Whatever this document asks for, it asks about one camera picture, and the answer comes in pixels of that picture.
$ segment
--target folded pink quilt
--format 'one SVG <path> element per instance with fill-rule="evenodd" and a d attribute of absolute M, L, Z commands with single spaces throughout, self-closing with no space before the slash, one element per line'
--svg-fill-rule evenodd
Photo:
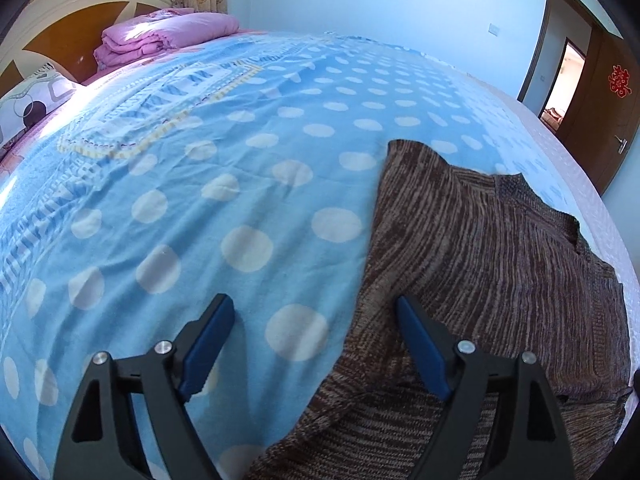
<path fill-rule="evenodd" d="M 233 16 L 193 9 L 162 9 L 107 28 L 94 51 L 98 69 L 132 63 L 149 54 L 230 36 L 238 31 Z"/>

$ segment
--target brown wooden door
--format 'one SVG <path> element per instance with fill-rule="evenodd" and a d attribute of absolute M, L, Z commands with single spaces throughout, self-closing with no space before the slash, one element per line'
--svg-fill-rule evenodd
<path fill-rule="evenodd" d="M 609 76 L 628 70 L 630 93 L 620 97 Z M 619 37 L 593 28 L 574 98 L 556 135 L 601 195 L 624 160 L 640 123 L 640 67 Z M 626 147 L 619 153 L 622 141 Z"/>

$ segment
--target silver door handle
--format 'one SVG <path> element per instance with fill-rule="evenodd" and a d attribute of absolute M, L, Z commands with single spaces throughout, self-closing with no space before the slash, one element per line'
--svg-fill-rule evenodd
<path fill-rule="evenodd" d="M 620 137 L 618 137 L 617 135 L 614 135 L 614 137 L 616 137 L 616 140 L 620 143 L 620 147 L 618 148 L 618 153 L 621 155 L 626 148 L 626 139 L 620 139 Z"/>

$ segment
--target red paper-cut decoration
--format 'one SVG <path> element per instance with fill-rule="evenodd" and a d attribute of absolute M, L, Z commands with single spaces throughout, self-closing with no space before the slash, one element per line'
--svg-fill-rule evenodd
<path fill-rule="evenodd" d="M 609 88 L 621 99 L 631 94 L 631 88 L 629 83 L 629 70 L 626 68 L 623 70 L 620 65 L 613 66 L 613 72 L 609 76 Z"/>

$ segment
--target folded blanket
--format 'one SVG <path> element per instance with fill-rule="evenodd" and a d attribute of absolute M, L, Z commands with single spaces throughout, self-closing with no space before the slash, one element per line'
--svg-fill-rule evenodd
<path fill-rule="evenodd" d="M 228 14 L 162 9 L 107 28 L 94 51 L 98 69 L 132 63 L 149 54 L 205 43 L 238 31 Z"/>
<path fill-rule="evenodd" d="M 521 175 L 454 168 L 423 144 L 395 140 L 342 355 L 246 480 L 407 478 L 442 404 L 425 391 L 398 332 L 393 300 L 405 293 L 487 353 L 535 352 L 563 396 L 578 477 L 598 466 L 629 392 L 614 269 L 591 253 L 575 218 L 546 206 Z M 462 478 L 479 471 L 494 410 L 488 396 Z"/>

